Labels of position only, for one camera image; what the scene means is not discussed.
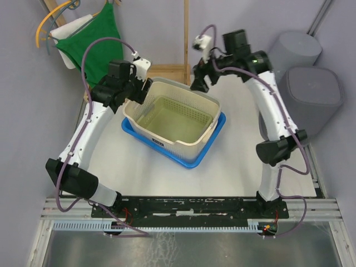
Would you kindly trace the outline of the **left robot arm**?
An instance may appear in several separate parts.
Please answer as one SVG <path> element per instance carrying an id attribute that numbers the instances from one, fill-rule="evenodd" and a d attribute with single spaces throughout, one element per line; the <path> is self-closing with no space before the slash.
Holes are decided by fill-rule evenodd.
<path id="1" fill-rule="evenodd" d="M 57 191 L 102 204 L 112 217 L 123 211 L 121 194 L 89 173 L 91 156 L 98 140 L 125 100 L 142 104 L 153 83 L 147 77 L 152 63 L 139 57 L 132 62 L 111 61 L 108 73 L 91 90 L 83 118 L 65 150 L 57 159 L 48 159 L 46 170 Z"/>

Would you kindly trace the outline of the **cream plastic basket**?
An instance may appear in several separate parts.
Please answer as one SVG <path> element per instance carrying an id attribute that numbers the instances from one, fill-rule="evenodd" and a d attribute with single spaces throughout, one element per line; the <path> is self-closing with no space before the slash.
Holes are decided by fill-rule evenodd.
<path id="1" fill-rule="evenodd" d="M 188 163 L 202 153 L 220 113 L 216 98 L 161 77 L 153 79 L 142 104 L 128 101 L 123 107 L 137 134 Z"/>

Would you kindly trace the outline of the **grey round plastic bin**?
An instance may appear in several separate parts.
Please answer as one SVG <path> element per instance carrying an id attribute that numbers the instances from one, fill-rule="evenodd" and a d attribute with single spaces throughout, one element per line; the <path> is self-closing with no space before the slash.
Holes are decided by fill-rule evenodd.
<path id="1" fill-rule="evenodd" d="M 299 31 L 281 33 L 267 52 L 277 83 L 287 70 L 296 66 L 312 66 L 322 52 L 313 36 Z"/>

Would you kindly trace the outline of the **pale green plastic tray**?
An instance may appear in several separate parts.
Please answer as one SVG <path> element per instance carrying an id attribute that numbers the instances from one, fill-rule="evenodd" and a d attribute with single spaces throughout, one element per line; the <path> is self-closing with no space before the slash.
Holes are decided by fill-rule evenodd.
<path id="1" fill-rule="evenodd" d="M 149 132 L 171 142 L 197 141 L 212 123 L 213 117 L 168 97 L 158 97 L 137 120 Z"/>

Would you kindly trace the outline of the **grey slotted laundry basket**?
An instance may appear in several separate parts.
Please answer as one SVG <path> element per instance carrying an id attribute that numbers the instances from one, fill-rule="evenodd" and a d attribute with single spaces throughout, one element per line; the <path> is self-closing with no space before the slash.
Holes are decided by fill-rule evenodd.
<path id="1" fill-rule="evenodd" d="M 308 139 L 321 132 L 344 102 L 344 93 L 335 72 L 315 66 L 293 67 L 278 83 L 280 95 L 298 129 Z"/>

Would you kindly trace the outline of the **blue plastic tub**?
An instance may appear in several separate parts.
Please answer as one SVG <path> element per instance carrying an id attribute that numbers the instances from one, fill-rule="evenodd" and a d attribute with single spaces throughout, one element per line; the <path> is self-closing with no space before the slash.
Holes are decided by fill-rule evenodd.
<path id="1" fill-rule="evenodd" d="M 130 125 L 129 120 L 127 118 L 122 120 L 121 128 L 127 134 L 133 136 L 135 139 L 139 140 L 140 142 L 142 142 L 143 144 L 145 144 L 149 148 L 151 148 L 154 151 L 162 154 L 163 156 L 167 157 L 168 159 L 172 160 L 173 162 L 181 165 L 182 167 L 184 167 L 186 169 L 193 169 L 193 168 L 196 168 L 200 164 L 200 162 L 203 160 L 205 155 L 208 153 L 210 147 L 214 143 L 215 139 L 218 137 L 221 129 L 224 127 L 225 122 L 226 122 L 226 116 L 225 116 L 225 114 L 223 112 L 221 112 L 221 114 L 220 114 L 220 116 L 218 118 L 215 130 L 213 131 L 213 133 L 212 133 L 211 137 L 209 138 L 209 140 L 208 140 L 207 144 L 205 145 L 205 147 L 199 153 L 198 157 L 193 161 L 183 160 L 183 159 L 179 158 L 178 156 L 174 155 L 172 152 L 168 152 L 167 150 L 163 149 L 163 147 L 158 145 L 157 143 L 155 143 L 153 141 L 150 141 L 149 139 L 137 134 L 133 130 L 133 128 Z"/>

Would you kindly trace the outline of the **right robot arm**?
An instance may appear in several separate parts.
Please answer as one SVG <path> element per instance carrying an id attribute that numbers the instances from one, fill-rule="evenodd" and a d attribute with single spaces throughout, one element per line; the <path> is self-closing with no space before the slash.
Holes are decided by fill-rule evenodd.
<path id="1" fill-rule="evenodd" d="M 304 155 L 301 145 L 307 139 L 305 130 L 298 129 L 288 113 L 278 90 L 272 64 L 265 51 L 251 51 L 245 30 L 240 29 L 222 36 L 225 50 L 215 56 L 216 37 L 201 32 L 192 47 L 202 53 L 193 67 L 193 91 L 207 93 L 209 85 L 217 84 L 221 76 L 236 75 L 251 92 L 264 120 L 268 139 L 256 145 L 256 153 L 263 163 L 260 187 L 256 193 L 255 211 L 269 217 L 281 206 L 285 198 L 279 190 L 283 168 L 295 149 Z"/>

